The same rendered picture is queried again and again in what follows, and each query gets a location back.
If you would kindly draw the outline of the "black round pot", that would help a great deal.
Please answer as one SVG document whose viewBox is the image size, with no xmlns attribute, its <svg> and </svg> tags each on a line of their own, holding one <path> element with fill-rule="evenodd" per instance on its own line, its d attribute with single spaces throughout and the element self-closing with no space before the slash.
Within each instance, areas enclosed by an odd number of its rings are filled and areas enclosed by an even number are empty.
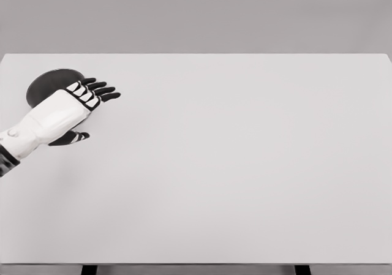
<svg viewBox="0 0 392 275">
<path fill-rule="evenodd" d="M 26 101 L 31 108 L 36 107 L 55 91 L 64 89 L 85 79 L 84 75 L 73 69 L 55 69 L 38 76 L 26 91 Z"/>
</svg>

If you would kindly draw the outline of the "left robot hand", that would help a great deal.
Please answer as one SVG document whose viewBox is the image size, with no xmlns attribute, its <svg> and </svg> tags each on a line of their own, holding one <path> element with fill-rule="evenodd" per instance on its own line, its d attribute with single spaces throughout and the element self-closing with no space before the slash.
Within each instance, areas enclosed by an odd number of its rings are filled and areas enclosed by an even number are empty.
<svg viewBox="0 0 392 275">
<path fill-rule="evenodd" d="M 32 98 L 29 89 L 29 102 L 34 102 L 34 118 L 42 126 L 40 139 L 48 146 L 70 145 L 90 137 L 87 132 L 76 132 L 74 128 L 87 120 L 100 104 L 121 96 L 114 87 L 95 78 L 81 78 L 70 82 L 54 78 L 40 77 L 35 82 L 63 84 L 50 96 L 41 101 Z"/>
</svg>

